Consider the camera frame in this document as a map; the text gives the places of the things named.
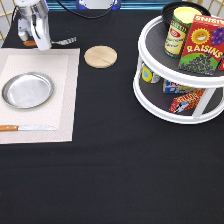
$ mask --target packaged food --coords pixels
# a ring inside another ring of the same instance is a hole
[[[224,70],[224,60],[223,60],[223,58],[221,59],[221,61],[219,63],[219,70]]]
[[[142,64],[142,79],[149,83],[156,83],[160,80],[160,76],[148,68],[144,63]]]
[[[175,82],[164,79],[163,92],[164,93],[191,93],[199,90],[198,88],[183,86]]]
[[[179,7],[174,10],[173,19],[165,42],[165,53],[180,58],[183,47],[195,15],[201,15],[197,9]]]
[[[204,91],[204,89],[200,89],[196,92],[188,93],[186,95],[174,98],[170,107],[170,112],[176,114],[184,110],[196,107]]]
[[[213,75],[224,51],[224,19],[196,15],[179,69]]]

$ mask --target food can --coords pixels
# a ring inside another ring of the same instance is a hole
[[[145,63],[142,64],[142,79],[149,83],[157,83],[160,76],[148,68]]]
[[[165,53],[170,57],[181,57],[195,15],[201,15],[201,12],[191,7],[178,7],[174,10],[165,42]]]

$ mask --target silver plate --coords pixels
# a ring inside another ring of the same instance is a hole
[[[53,82],[48,76],[29,72],[10,79],[2,89],[2,97],[10,106],[31,108],[48,100],[53,90]]]

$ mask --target spice rack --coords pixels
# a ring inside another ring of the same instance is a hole
[[[224,110],[224,72],[216,70],[206,76],[178,69],[180,59],[171,58],[164,53],[167,30],[162,17],[156,17],[143,28],[138,41],[139,58],[133,87],[141,105],[155,116],[179,124],[198,124],[209,121]],[[166,94],[162,81],[150,84],[141,78],[141,66],[145,63],[162,78],[175,83],[204,88],[205,92],[196,108],[179,114],[169,112],[172,100],[179,94]]]

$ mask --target wooden coaster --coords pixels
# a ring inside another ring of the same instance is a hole
[[[117,60],[117,53],[107,46],[95,46],[86,51],[86,63],[94,68],[107,68]]]

